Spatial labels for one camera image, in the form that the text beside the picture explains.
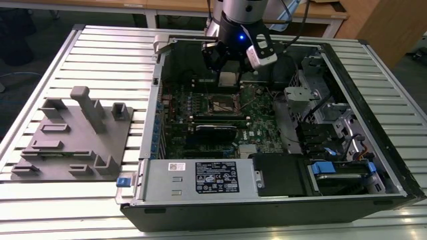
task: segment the wooden table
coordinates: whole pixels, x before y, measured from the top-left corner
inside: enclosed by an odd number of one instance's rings
[[[281,4],[278,0],[268,4]],[[148,28],[158,27],[157,16],[189,16],[206,17],[206,0],[0,0],[0,7],[45,9],[81,12],[105,12],[124,14],[144,14]],[[293,14],[293,21],[301,22],[305,5],[300,5]],[[268,16],[277,16],[278,12],[266,12]],[[328,3],[314,3],[309,5],[306,23],[326,25],[322,33],[324,38],[333,38],[342,20],[348,18],[344,12],[336,12]]]

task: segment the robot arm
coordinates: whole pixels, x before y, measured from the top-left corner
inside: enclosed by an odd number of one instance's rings
[[[268,0],[216,0],[208,36],[217,35],[217,42],[206,44],[202,56],[206,67],[220,72],[226,61],[238,61],[242,72],[256,70],[273,63],[277,56],[262,23]],[[245,58],[250,67],[245,67]]]

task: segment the gray floor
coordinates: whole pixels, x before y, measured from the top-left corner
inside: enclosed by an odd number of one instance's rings
[[[37,32],[26,37],[26,42],[33,51],[34,59],[30,63],[18,67],[10,67],[0,60],[0,75],[13,72],[34,72],[42,74],[74,24],[120,27],[134,27],[137,24],[138,27],[145,27],[144,16],[136,16],[136,18],[133,18],[130,14],[117,13],[61,11],[60,19],[52,20],[46,10],[34,10],[32,20]],[[160,27],[168,29],[201,30],[204,24],[205,20],[201,18],[160,18]],[[425,111],[427,95],[424,94],[425,91],[423,87],[427,86],[427,66],[413,62],[411,58],[405,56],[392,72],[421,109]],[[4,93],[0,93],[0,139],[20,113],[38,80],[40,78],[34,75],[12,75],[0,79],[1,84],[6,87]]]

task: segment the warning label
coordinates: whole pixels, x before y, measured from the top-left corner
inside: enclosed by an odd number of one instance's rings
[[[194,190],[198,194],[238,193],[236,162],[196,162]]]

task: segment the aluminum extrusion table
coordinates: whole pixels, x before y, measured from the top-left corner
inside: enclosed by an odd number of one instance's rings
[[[134,108],[122,172],[137,168],[138,148],[150,91],[153,39],[160,33],[201,36],[201,31],[85,26],[70,31],[9,132],[0,144],[0,181],[10,179],[38,122],[44,98],[65,98],[73,86],[88,86],[102,105],[120,100]],[[273,36],[289,40],[289,36]],[[368,45],[356,40],[301,37],[328,42],[389,136],[401,158],[427,193],[427,116]],[[116,205],[114,182],[0,184],[0,239],[274,239],[364,240],[427,236],[427,201],[377,212],[342,224],[226,229],[216,231],[138,232]],[[124,197],[132,189],[124,188]]]

